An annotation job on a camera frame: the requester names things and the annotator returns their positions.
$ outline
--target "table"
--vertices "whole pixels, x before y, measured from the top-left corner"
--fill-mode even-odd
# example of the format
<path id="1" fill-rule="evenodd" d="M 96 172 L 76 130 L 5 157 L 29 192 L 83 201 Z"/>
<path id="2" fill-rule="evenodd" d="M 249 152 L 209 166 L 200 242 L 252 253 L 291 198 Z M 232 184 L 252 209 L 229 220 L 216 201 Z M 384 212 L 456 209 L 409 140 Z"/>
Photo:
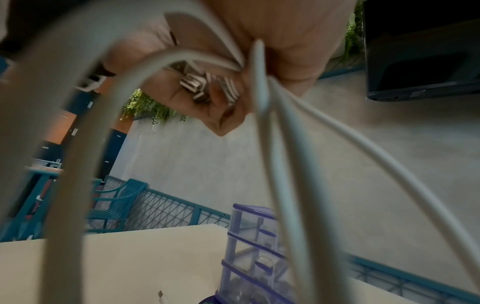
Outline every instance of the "table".
<path id="1" fill-rule="evenodd" d="M 0 243 L 0 302 L 37 303 L 45 241 Z M 220 282 L 227 230 L 217 225 L 85 236 L 85 303 L 197 304 Z M 411 304 L 352 279 L 358 304 Z"/>

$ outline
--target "hand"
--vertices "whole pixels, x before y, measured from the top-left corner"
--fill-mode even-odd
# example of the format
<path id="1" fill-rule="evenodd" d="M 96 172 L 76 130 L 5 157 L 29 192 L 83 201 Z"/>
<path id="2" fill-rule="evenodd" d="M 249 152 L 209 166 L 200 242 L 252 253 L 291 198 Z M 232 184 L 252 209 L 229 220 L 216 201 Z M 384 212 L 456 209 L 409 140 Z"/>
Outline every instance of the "hand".
<path id="1" fill-rule="evenodd" d="M 256 39 L 266 47 L 267 72 L 288 90 L 303 94 L 322 73 L 345 34 L 356 0 L 203 0 L 224 22 L 245 55 Z M 216 36 L 200 21 L 185 15 L 167 16 L 168 24 L 184 47 L 231 58 Z M 168 30 L 154 21 L 113 47 L 105 67 L 122 73 L 151 52 L 169 47 Z M 180 75 L 160 71 L 142 86 L 156 101 L 198 118 L 214 133 L 223 136 L 245 120 L 252 106 L 248 99 L 247 71 L 233 74 L 205 66 L 214 75 L 231 78 L 241 98 L 229 107 L 218 85 L 212 85 L 210 104 L 196 104 L 180 86 Z"/>

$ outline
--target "television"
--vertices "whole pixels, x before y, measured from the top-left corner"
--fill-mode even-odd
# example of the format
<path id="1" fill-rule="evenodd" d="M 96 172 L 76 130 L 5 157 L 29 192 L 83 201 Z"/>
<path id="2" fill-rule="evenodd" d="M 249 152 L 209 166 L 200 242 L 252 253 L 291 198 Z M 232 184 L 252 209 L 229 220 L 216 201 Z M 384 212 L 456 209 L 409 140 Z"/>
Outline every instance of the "television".
<path id="1" fill-rule="evenodd" d="M 367 97 L 405 101 L 480 93 L 475 1 L 365 0 Z"/>

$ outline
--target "green plant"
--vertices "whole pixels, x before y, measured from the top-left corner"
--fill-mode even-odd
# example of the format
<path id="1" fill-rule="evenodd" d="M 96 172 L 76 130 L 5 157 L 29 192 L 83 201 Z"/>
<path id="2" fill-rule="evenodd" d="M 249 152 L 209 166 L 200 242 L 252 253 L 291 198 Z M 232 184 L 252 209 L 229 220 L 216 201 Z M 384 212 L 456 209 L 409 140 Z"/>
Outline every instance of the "green plant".
<path id="1" fill-rule="evenodd" d="M 361 53 L 364 49 L 364 0 L 358 0 L 354 12 L 350 15 L 345 33 L 345 53 L 343 61 L 348 60 L 350 55 Z"/>
<path id="2" fill-rule="evenodd" d="M 151 113 L 151 123 L 157 124 L 160 120 L 165 121 L 177 112 L 167 106 L 159 104 L 142 90 L 137 89 L 123 107 L 122 117 L 137 117 L 143 113 Z M 181 121 L 185 121 L 186 119 L 187 117 L 185 115 L 181 115 Z"/>

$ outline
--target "gray wall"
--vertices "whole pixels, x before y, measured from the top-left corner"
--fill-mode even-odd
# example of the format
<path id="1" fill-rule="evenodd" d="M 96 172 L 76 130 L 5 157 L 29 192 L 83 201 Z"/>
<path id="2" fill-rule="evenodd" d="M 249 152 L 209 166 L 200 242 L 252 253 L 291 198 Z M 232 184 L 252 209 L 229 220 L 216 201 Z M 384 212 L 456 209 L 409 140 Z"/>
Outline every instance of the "gray wall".
<path id="1" fill-rule="evenodd" d="M 367 135 L 443 199 L 480 241 L 480 97 L 380 103 L 365 99 L 363 72 L 318 81 L 304 98 Z M 409 198 L 359 151 L 302 115 L 338 211 L 346 250 L 473 290 L 452 252 Z M 229 212 L 271 206 L 255 125 L 249 117 L 219 138 L 199 121 L 172 119 L 155 131 L 134 122 L 113 176 Z"/>

